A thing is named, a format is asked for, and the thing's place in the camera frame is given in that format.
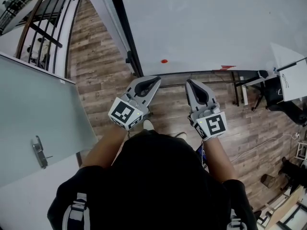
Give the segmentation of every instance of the white door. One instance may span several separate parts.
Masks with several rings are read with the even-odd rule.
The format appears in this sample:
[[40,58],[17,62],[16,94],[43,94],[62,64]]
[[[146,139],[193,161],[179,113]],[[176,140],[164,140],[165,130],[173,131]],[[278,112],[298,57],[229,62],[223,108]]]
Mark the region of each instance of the white door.
[[0,187],[96,142],[74,83],[0,56]]

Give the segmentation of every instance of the chair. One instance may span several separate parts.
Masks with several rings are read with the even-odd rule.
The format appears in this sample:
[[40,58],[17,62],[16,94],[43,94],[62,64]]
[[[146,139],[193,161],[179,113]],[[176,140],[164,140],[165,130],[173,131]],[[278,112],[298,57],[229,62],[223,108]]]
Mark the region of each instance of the chair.
[[263,97],[267,101],[266,109],[270,111],[284,112],[293,122],[305,127],[307,125],[307,108],[304,104],[303,110],[295,105],[292,101],[283,101],[282,87],[279,78],[273,78],[260,83],[261,87],[252,85],[253,88],[260,91],[259,99],[256,106],[251,110],[255,111]]

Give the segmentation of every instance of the door handle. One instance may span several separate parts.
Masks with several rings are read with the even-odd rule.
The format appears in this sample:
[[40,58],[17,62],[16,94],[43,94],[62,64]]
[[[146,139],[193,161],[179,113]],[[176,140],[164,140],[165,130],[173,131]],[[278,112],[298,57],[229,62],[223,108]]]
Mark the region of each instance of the door handle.
[[37,143],[33,144],[33,150],[36,155],[36,158],[38,160],[38,163],[41,168],[45,169],[48,166],[48,161],[47,158],[44,155],[43,152],[43,145],[42,142],[40,141],[40,138],[38,136],[35,136],[37,139]]

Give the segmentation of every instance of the shoulder strap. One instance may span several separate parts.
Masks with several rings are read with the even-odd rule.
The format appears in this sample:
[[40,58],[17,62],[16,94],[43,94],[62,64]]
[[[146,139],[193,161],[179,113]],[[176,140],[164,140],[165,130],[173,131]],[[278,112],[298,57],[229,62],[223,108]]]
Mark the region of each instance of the shoulder strap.
[[86,194],[78,193],[77,199],[65,211],[62,230],[90,230],[90,209],[86,202]]

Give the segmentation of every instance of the red object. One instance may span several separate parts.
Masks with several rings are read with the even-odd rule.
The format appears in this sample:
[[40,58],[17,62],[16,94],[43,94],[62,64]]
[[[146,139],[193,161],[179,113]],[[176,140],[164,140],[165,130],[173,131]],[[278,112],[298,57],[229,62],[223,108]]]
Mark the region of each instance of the red object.
[[221,66],[222,68],[220,69],[220,71],[226,71],[228,70],[229,68],[232,68],[232,67],[236,67],[236,66]]

